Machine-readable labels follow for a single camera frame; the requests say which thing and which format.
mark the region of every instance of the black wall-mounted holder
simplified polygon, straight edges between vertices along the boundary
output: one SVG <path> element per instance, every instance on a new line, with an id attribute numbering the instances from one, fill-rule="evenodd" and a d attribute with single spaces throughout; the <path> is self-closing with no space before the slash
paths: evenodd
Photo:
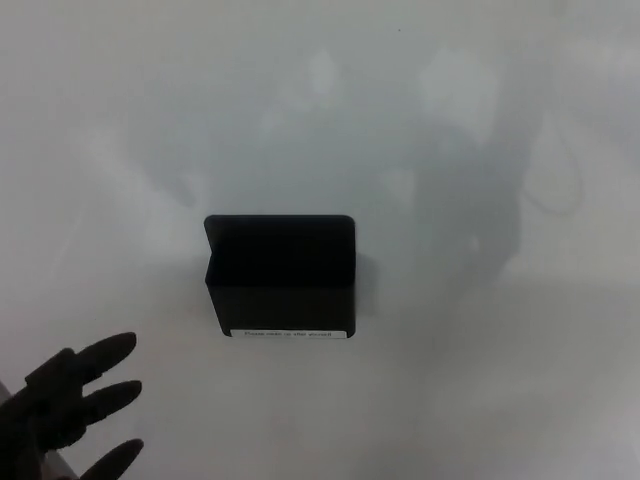
<path id="1" fill-rule="evenodd" d="M 356 230 L 342 215 L 212 215 L 206 284 L 231 337 L 355 333 Z"/>

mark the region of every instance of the white label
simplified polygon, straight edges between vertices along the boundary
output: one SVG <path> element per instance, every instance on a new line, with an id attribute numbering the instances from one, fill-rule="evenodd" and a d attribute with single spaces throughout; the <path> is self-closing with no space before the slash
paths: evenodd
<path id="1" fill-rule="evenodd" d="M 231 336 L 238 338 L 347 338 L 347 332 L 324 330 L 231 330 Z"/>

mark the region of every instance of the hand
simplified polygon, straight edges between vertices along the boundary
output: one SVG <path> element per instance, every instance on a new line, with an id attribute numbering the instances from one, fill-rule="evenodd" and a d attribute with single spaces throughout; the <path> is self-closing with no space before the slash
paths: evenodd
<path id="1" fill-rule="evenodd" d="M 124 360 L 136 346 L 134 333 L 115 335 L 79 353 L 62 350 L 26 377 L 27 386 L 0 405 L 0 477 L 38 480 L 50 450 L 74 444 L 89 425 L 133 402 L 139 381 L 122 382 L 86 397 L 82 387 Z M 117 480 L 142 450 L 130 440 L 102 457 L 81 480 Z"/>

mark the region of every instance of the white surface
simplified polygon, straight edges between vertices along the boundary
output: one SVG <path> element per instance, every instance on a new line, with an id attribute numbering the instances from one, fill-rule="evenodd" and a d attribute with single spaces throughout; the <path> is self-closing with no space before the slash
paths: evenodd
<path id="1" fill-rule="evenodd" d="M 140 436 L 127 478 L 637 478 L 640 12 L 560 10 L 4 2 L 1 378 L 139 334 L 106 380 L 144 393 L 65 452 L 78 471 Z M 530 148 L 545 204 L 575 198 L 569 152 L 584 178 L 574 215 L 522 200 L 519 253 L 446 316 L 415 267 L 438 119 Z M 355 217 L 353 339 L 222 336 L 202 221 L 245 212 Z"/>

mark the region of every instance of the black box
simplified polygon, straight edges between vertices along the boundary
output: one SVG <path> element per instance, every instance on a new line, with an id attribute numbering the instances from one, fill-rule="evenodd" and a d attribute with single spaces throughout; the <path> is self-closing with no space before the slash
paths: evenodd
<path id="1" fill-rule="evenodd" d="M 342 215 L 212 215 L 206 283 L 233 337 L 355 333 L 355 222 Z"/>

